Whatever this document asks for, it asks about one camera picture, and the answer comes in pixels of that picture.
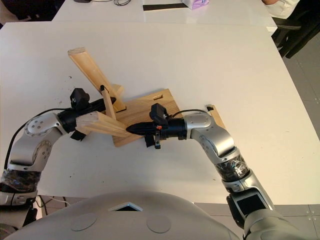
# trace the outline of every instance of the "black cable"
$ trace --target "black cable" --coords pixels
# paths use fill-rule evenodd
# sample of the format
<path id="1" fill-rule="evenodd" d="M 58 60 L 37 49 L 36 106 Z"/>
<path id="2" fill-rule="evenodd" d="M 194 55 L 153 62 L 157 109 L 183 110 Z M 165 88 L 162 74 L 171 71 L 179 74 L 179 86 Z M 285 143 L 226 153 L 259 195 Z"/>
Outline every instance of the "black cable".
<path id="1" fill-rule="evenodd" d="M 91 2 L 111 2 L 111 1 L 113 1 L 113 3 L 119 7 L 125 6 L 131 2 L 131 0 L 104 0 L 104 1 L 91 0 Z"/>
<path id="2" fill-rule="evenodd" d="M 182 111 L 176 112 L 175 114 L 172 115 L 172 117 L 174 118 L 178 114 L 185 113 L 185 112 L 202 112 L 202 113 L 208 114 L 206 111 L 203 111 L 200 109 L 187 109 L 187 110 L 182 110 Z"/>
<path id="3" fill-rule="evenodd" d="M 69 110 L 69 109 L 70 108 L 51 108 L 51 109 L 45 110 L 43 112 L 40 112 L 39 114 L 35 115 L 33 118 L 38 117 L 38 116 L 40 116 L 42 114 L 45 114 L 47 112 L 50 112 L 50 111 L 54 111 L 54 110 Z M 25 127 L 26 124 L 27 124 L 27 122 L 25 122 L 21 127 L 19 127 L 19 129 L 13 134 L 13 136 L 11 138 L 11 141 L 10 141 L 10 144 L 9 144 L 9 147 L 8 147 L 8 151 L 6 152 L 6 156 L 5 156 L 4 169 L 7 169 L 7 167 L 8 167 L 9 156 L 10 156 L 12 145 L 14 144 L 15 138 L 18 135 L 18 133 L 21 131 L 21 129 L 23 129 Z"/>
<path id="4" fill-rule="evenodd" d="M 63 196 L 62 198 L 63 198 L 63 201 L 64 201 L 64 206 L 65 206 L 65 207 L 68 207 L 68 205 L 67 205 L 67 203 L 66 203 L 66 201 L 67 201 L 66 197 Z"/>
<path id="5" fill-rule="evenodd" d="M 47 206 L 45 204 L 45 201 L 43 200 L 42 196 L 39 195 L 40 199 L 41 199 L 41 202 L 43 204 L 43 207 L 44 207 L 44 212 L 45 212 L 45 215 L 47 216 L 48 215 L 48 211 L 47 211 Z"/>
<path id="6" fill-rule="evenodd" d="M 131 0 L 126 0 L 125 2 L 123 2 L 123 3 L 120 3 L 120 1 L 121 0 L 114 0 L 113 1 L 113 3 L 115 4 L 115 5 L 117 5 L 117 6 L 125 6 L 125 5 L 127 5 L 128 3 L 130 3 L 131 2 Z"/>
<path id="7" fill-rule="evenodd" d="M 42 206 L 39 205 L 39 203 L 38 203 L 37 200 L 35 200 L 35 202 L 36 202 L 36 204 L 38 205 L 39 208 L 43 208 L 45 205 L 47 205 L 47 203 L 49 203 L 49 202 L 52 201 L 52 200 L 53 200 L 53 199 L 50 199 L 50 200 L 46 201 L 46 202 L 44 203 L 44 205 L 42 205 Z"/>

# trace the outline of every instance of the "wooden plank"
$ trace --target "wooden plank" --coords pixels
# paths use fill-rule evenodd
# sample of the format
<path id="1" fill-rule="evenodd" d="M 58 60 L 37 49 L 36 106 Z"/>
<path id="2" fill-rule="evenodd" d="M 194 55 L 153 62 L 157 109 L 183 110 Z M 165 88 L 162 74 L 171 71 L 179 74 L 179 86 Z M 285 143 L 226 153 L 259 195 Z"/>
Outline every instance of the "wooden plank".
<path id="1" fill-rule="evenodd" d="M 105 115 L 109 116 L 112 119 L 116 119 L 116 114 L 112 106 L 112 102 L 111 102 L 111 98 L 108 90 L 103 85 L 101 85 L 100 90 L 101 90 L 101 94 L 103 96 L 103 102 L 105 105 Z"/>
<path id="2" fill-rule="evenodd" d="M 116 112 L 115 117 L 126 126 L 140 122 L 151 122 L 152 120 L 149 117 L 149 112 L 151 110 L 151 106 L 156 103 L 164 106 L 169 114 L 174 114 L 179 111 L 169 89 L 164 89 L 162 91 L 125 102 L 126 110 Z M 112 138 L 114 145 L 116 147 L 121 147 L 142 138 L 142 136 L 131 134 L 128 137 L 113 136 Z"/>
<path id="3" fill-rule="evenodd" d="M 125 91 L 124 86 L 121 86 L 119 84 L 112 84 L 112 87 L 119 96 L 121 96 Z"/>
<path id="4" fill-rule="evenodd" d="M 131 133 L 126 131 L 126 125 L 101 112 L 94 111 L 76 118 L 77 128 L 87 131 L 128 137 Z"/>
<path id="5" fill-rule="evenodd" d="M 71 49 L 68 51 L 68 55 L 99 92 L 100 86 L 104 85 L 109 91 L 110 96 L 116 98 L 113 104 L 116 112 L 126 109 L 126 105 L 121 100 L 120 95 L 114 90 L 113 86 L 109 83 L 106 76 L 84 47 Z"/>
<path id="6" fill-rule="evenodd" d="M 75 130 L 77 130 L 78 132 L 83 133 L 85 135 L 88 135 L 90 133 L 89 130 L 87 130 L 87 129 L 83 128 L 83 127 L 80 127 L 80 126 L 75 127 Z"/>
<path id="7" fill-rule="evenodd" d="M 118 136 L 118 137 L 127 137 L 130 134 L 128 132 L 118 132 L 108 127 L 96 126 L 95 124 L 82 126 L 82 129 L 85 129 L 86 131 L 90 131 L 90 132 L 97 132 L 100 134 L 108 134 L 108 135 Z"/>
<path id="8" fill-rule="evenodd" d="M 206 107 L 207 108 L 209 107 L 210 109 L 212 109 L 208 113 L 214 118 L 215 123 L 218 126 L 226 129 L 226 126 L 225 126 L 224 122 L 222 121 L 216 106 L 215 105 L 207 105 Z"/>

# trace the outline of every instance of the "black tape wrap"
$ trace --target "black tape wrap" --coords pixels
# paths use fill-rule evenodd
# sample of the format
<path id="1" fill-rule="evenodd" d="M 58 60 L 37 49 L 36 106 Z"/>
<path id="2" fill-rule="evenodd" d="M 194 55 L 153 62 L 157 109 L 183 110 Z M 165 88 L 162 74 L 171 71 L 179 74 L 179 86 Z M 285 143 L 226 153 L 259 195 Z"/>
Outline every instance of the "black tape wrap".
<path id="1" fill-rule="evenodd" d="M 249 173 L 249 168 L 241 155 L 215 165 L 216 170 L 225 182 L 242 179 Z"/>
<path id="2" fill-rule="evenodd" d="M 40 176 L 41 172 L 38 171 L 18 171 L 6 169 L 3 171 L 1 178 L 2 192 L 34 192 L 37 190 Z"/>

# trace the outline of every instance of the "black electrical tape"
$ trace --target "black electrical tape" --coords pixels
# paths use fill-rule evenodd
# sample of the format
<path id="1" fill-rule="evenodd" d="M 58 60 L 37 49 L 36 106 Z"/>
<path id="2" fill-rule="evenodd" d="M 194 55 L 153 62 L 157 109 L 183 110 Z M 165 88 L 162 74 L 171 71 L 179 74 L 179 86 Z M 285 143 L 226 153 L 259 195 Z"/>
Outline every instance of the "black electrical tape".
<path id="1" fill-rule="evenodd" d="M 152 11 L 160 9 L 182 9 L 187 8 L 187 5 L 184 3 L 172 3 L 172 4 L 152 4 L 152 5 L 143 5 L 143 11 Z"/>

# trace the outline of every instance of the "table surface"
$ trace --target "table surface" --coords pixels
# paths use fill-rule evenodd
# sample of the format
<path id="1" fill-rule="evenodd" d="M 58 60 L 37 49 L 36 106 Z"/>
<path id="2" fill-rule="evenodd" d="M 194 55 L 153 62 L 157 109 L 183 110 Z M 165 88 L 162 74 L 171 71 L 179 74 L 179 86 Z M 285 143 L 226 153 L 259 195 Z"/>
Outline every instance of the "table surface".
<path id="1" fill-rule="evenodd" d="M 111 2 L 78 3 L 65 0 L 53 21 L 88 22 L 147 22 L 178 24 L 227 24 L 267 27 L 274 33 L 277 26 L 261 0 L 210 0 L 207 6 L 143 11 L 143 1 L 132 0 L 126 6 L 116 6 Z M 146 2 L 159 3 L 159 0 Z"/>
<path id="2" fill-rule="evenodd" d="M 124 86 L 125 101 L 169 88 L 182 110 L 216 105 L 275 204 L 320 202 L 320 142 L 264 27 L 7 23 L 0 41 L 0 167 L 12 134 L 32 116 L 69 107 L 74 87 L 92 101 L 101 97 L 67 54 L 85 46 L 107 78 Z M 116 148 L 99 133 L 59 139 L 38 189 L 69 197 L 151 190 L 208 203 L 227 196 L 196 141 L 168 139 L 155 150 L 139 139 Z"/>

